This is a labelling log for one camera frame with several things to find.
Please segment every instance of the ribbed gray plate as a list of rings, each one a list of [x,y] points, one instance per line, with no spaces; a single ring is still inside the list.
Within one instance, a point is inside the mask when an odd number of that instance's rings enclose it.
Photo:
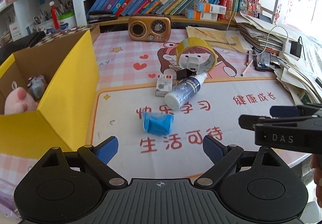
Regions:
[[[111,190],[89,215],[69,224],[250,224],[226,210],[210,190],[188,180],[138,180]],[[33,224],[23,221],[21,224]],[[287,224],[302,224],[292,220]]]

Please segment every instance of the green lid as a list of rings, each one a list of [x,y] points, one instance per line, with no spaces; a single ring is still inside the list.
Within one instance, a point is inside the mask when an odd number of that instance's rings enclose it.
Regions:
[[[61,15],[61,16],[58,16],[58,19],[61,21],[61,20],[63,20],[63,19],[67,19],[67,18],[72,17],[72,16],[74,16],[74,15],[75,15],[74,11],[70,11],[70,12],[68,12],[68,13],[64,13],[64,14],[63,14],[63,15]]]

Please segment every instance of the hand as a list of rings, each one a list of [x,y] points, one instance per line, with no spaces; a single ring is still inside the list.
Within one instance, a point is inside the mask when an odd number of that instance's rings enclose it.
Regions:
[[[311,161],[311,168],[314,169],[314,183],[317,185],[317,203],[322,208],[322,169],[318,157],[314,154]]]

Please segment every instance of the yellow box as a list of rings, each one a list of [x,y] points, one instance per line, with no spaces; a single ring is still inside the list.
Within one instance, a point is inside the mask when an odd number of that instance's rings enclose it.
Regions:
[[[49,85],[37,110],[3,115],[12,82],[26,89],[38,75]],[[12,54],[0,66],[0,153],[38,159],[53,146],[84,145],[98,79],[90,31]]]

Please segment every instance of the red tassel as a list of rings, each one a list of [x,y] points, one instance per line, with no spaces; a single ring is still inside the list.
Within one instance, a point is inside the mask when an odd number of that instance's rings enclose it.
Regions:
[[[54,26],[58,30],[59,29],[59,22],[58,22],[58,18],[57,18],[57,15],[56,15],[56,7],[54,6],[54,2],[53,1],[51,1],[49,3],[49,5],[51,7],[52,19],[53,19],[53,22],[54,22]]]

